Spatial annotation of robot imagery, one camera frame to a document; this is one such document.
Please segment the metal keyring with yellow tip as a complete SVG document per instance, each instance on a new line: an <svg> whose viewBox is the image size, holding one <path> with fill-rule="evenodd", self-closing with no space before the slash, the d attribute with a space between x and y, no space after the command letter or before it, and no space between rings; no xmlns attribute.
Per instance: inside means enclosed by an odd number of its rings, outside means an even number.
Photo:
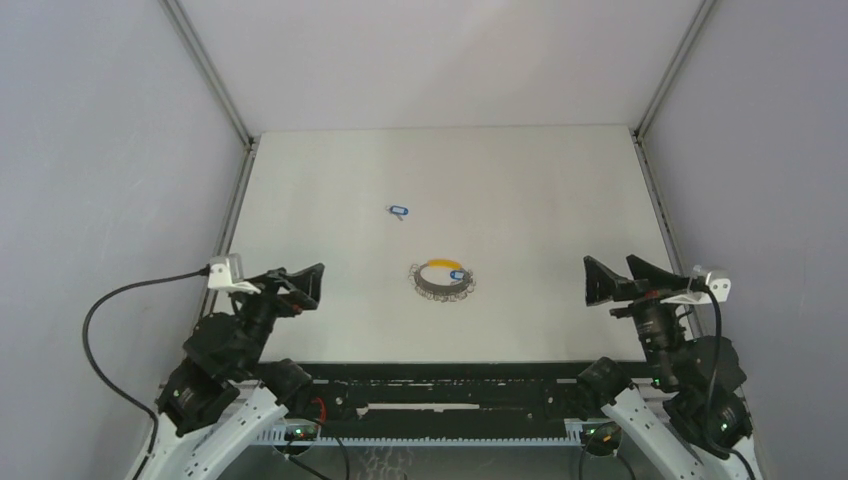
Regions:
<svg viewBox="0 0 848 480"><path fill-rule="evenodd" d="M449 274L456 269L464 269L467 272L466 279L461 284L451 285ZM442 303L462 301L476 289L473 272L458 261L449 259L437 258L412 264L408 280L419 296Z"/></svg>

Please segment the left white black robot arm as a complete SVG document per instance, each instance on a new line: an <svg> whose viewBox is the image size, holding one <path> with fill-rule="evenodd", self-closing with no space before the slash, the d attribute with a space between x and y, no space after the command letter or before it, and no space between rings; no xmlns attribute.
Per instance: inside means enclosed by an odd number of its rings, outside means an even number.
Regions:
<svg viewBox="0 0 848 480"><path fill-rule="evenodd" d="M324 264L247 279L240 269L231 254L199 272L233 310L202 317L184 342L185 358L156 400L158 424L138 479L216 479L259 433L311 407L311 375L291 359L261 357L277 320L318 308Z"/></svg>

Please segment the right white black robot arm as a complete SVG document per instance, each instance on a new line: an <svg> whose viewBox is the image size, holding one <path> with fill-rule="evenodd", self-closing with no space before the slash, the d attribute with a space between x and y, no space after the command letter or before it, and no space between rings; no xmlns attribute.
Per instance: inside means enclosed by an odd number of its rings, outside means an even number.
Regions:
<svg viewBox="0 0 848 480"><path fill-rule="evenodd" d="M654 388L667 394L661 421L633 379L601 357L577 377L571 399L582 420L605 415L665 479L759 479L751 414L739 393L747 379L722 333L726 271L696 267L678 275L629 255L622 276L583 259L585 302L615 303L610 314L633 321Z"/></svg>

